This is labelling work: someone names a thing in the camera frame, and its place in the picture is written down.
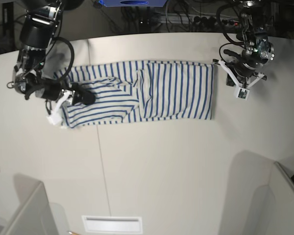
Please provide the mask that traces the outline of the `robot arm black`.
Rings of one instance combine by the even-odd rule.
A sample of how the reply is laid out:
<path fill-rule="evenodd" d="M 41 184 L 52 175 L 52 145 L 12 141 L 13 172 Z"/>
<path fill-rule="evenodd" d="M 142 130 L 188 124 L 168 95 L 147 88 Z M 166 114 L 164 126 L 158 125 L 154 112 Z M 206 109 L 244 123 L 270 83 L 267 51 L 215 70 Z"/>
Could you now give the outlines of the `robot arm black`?
<path fill-rule="evenodd" d="M 237 33 L 237 40 L 233 40 L 224 28 L 221 20 L 222 11 L 242 4 L 238 20 L 241 29 Z M 265 3 L 262 0 L 234 0 L 231 3 L 220 6 L 216 11 L 216 20 L 221 28 L 223 36 L 229 45 L 241 47 L 242 52 L 237 53 L 229 49 L 219 48 L 220 55 L 225 54 L 232 58 L 226 62 L 219 60 L 233 73 L 232 81 L 228 85 L 247 88 L 252 84 L 251 77 L 266 80 L 266 75 L 258 72 L 264 65 L 274 60 L 274 46 L 269 41 L 267 32 L 267 19 L 265 16 Z"/>
<path fill-rule="evenodd" d="M 61 31 L 63 13 L 77 9 L 81 0 L 24 0 L 25 21 L 20 33 L 22 48 L 13 68 L 10 89 L 29 100 L 32 94 L 46 101 L 59 101 L 64 95 L 71 105 L 95 103 L 95 96 L 75 82 L 68 82 L 75 59 L 74 48 L 67 39 L 56 36 Z M 70 62 L 59 78 L 43 77 L 46 58 L 57 42 L 66 44 L 70 51 Z"/>

